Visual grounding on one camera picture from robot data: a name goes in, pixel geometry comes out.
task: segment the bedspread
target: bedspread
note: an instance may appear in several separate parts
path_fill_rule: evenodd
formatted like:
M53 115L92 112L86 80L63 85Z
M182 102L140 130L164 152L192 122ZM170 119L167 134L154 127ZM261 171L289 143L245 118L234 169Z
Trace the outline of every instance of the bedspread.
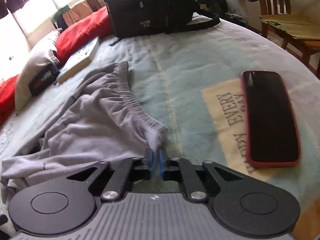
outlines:
M0 131L0 158L11 157L91 70L128 61L128 81L144 110L169 128L167 152L194 164L213 160L292 193L302 211L320 195L320 81L294 56L232 23L208 30L123 39L107 38L93 62L62 85L50 87ZM239 74L271 70L284 79L301 141L301 161L291 168L254 169L244 158L244 102ZM233 114L223 103L236 104ZM138 190L176 190L176 184L142 182Z

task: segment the smartphone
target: smartphone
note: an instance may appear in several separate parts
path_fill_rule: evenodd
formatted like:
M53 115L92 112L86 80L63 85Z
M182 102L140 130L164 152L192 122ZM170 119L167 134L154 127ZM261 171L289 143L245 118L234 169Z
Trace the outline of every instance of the smartphone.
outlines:
M293 166L300 142L288 93L272 71L241 73L246 112L247 162L254 167Z

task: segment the towel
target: towel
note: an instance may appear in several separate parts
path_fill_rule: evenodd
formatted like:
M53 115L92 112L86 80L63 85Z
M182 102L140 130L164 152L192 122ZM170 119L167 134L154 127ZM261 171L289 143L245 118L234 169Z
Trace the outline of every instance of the towel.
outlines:
M295 14L275 14L260 16L263 23L280 29L299 40L320 40L320 25L308 17Z

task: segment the pillow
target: pillow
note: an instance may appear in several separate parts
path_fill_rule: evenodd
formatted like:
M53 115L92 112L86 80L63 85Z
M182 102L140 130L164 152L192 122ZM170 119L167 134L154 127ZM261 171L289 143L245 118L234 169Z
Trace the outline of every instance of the pillow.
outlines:
M54 30L44 36L30 51L29 59L16 83L15 106L17 112L21 111L32 97L29 84L34 77L48 65L59 64L54 52L57 51L55 44L61 30Z
M14 111L14 88L18 75L0 82L0 124Z
M95 37L113 33L106 7L102 7L86 18L74 23L58 37L56 57L62 67L69 57Z

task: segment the red phone case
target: red phone case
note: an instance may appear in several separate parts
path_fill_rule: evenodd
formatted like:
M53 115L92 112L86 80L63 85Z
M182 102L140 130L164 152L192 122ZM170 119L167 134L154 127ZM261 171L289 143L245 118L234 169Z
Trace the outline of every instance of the red phone case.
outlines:
M292 118L293 118L293 123L294 123L294 127L295 127L295 131L296 131L296 135L297 135L297 141L298 141L298 159L294 162L271 162L271 163L267 163L267 162L256 162L253 161L251 159L251 153L250 153L250 127L249 127L249 116L248 116L248 98L247 98L247 93L245 90L245 83L244 83L244 73L246 72L269 72L269 73L275 73L278 74L277 72L274 71L267 71L267 70L246 70L243 71L240 74L240 79L241 79L241 86L242 86L242 90L243 90L243 94L244 94L244 109L245 109L245 119L246 119L246 145L247 145L247 149L246 149L246 157L247 157L247 162L253 166L253 167L288 167L288 166L294 166L296 165L299 161L300 161L300 139L299 139L299 134L298 134L298 129L297 129L297 123L296 123L296 119L292 110L292 104L288 95L288 91L285 89L285 85L284 85L284 81L282 79L282 77L280 76L282 85L284 87L285 93L287 95L288 98L288 102L289 102L289 106L291 109L291 114L292 114Z

